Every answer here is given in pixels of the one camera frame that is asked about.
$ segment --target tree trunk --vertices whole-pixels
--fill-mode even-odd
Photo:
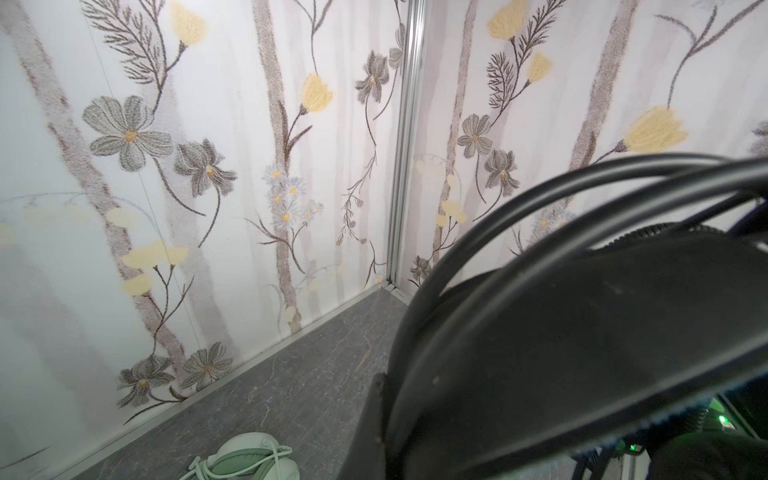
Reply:
[[[117,227],[106,219],[107,212],[119,205],[112,200],[104,176],[91,163],[91,152],[80,131],[74,125],[69,102],[58,83],[51,59],[43,50],[42,42],[18,0],[0,2],[0,22],[13,40],[18,60],[48,121],[48,129],[61,149],[61,159],[72,176],[77,179],[88,202],[104,221],[104,236],[120,277],[128,280],[137,276],[141,270],[126,266],[120,260],[131,249],[131,238],[124,228]],[[144,326],[150,334],[154,334],[161,318],[148,295],[150,294],[134,296],[133,301],[134,307],[144,321]],[[168,352],[177,376],[183,373],[184,347],[179,339],[166,326],[163,326],[157,334],[157,341]]]
[[[280,73],[280,63],[277,61],[275,37],[273,33],[272,13],[268,0],[252,0],[253,22],[256,24],[256,34],[259,42],[259,56],[266,76],[266,96],[270,105],[270,123],[275,138],[275,163],[283,166],[285,172],[290,171],[290,158],[286,156],[286,118],[283,106],[283,75]],[[277,206],[273,206],[273,214],[277,215]],[[290,242],[291,238],[285,227],[275,229],[275,235]],[[290,277],[290,250],[284,242],[275,243],[277,261],[277,279],[280,291],[283,293],[285,308],[296,308],[292,319],[288,319],[290,332],[301,330],[301,313],[296,305],[296,290]]]
[[[586,167],[592,160],[594,146],[598,142],[603,123],[608,115],[608,110],[611,108],[614,84],[621,62],[624,60],[624,53],[627,50],[627,42],[632,30],[632,19],[638,2],[639,0],[621,0],[616,16],[611,23],[608,39],[600,56],[598,71],[592,81],[587,117],[581,124],[581,130],[576,137],[568,171]],[[538,211],[533,233],[528,240],[529,244],[546,236],[550,228],[549,223],[552,219],[564,215],[565,209],[572,199],[572,196],[566,197]]]
[[[467,77],[469,70],[469,54],[472,52],[472,29],[475,27],[475,16],[478,11],[478,0],[470,0],[467,14],[464,17],[464,32],[462,34],[462,53],[458,58],[458,84],[456,85],[456,99],[453,102],[453,116],[451,118],[451,132],[448,136],[448,152],[445,156],[445,180],[442,184],[442,193],[437,206],[437,214],[445,215],[442,202],[448,200],[451,186],[448,185],[448,175],[453,175],[453,164],[456,162],[456,139],[458,138],[458,126],[462,121],[464,108],[464,96],[467,91]],[[442,242],[442,227],[435,226],[435,236],[432,239],[432,265],[440,260],[440,248]]]

